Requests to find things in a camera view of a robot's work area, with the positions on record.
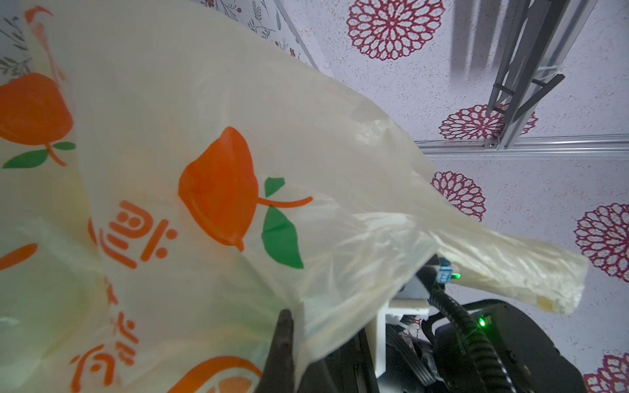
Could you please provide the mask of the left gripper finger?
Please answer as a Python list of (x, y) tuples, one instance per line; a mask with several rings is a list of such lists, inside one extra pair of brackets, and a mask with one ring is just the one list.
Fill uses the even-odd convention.
[(293, 362), (293, 316), (289, 309), (278, 315), (265, 368), (257, 393), (293, 393), (295, 391)]

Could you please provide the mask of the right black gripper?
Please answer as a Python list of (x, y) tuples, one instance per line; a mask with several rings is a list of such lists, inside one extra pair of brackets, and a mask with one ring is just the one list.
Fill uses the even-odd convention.
[(548, 335), (508, 302), (459, 304), (455, 265), (433, 257), (375, 321), (314, 365), (317, 392), (583, 392)]

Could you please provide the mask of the cream plastic bag orange print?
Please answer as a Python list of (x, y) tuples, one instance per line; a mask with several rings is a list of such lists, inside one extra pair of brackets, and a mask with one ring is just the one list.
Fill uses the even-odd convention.
[(434, 255), (558, 314), (585, 257), (488, 229), (365, 96), (190, 1), (21, 1), (1, 87), (1, 389), (246, 392), (295, 375)]

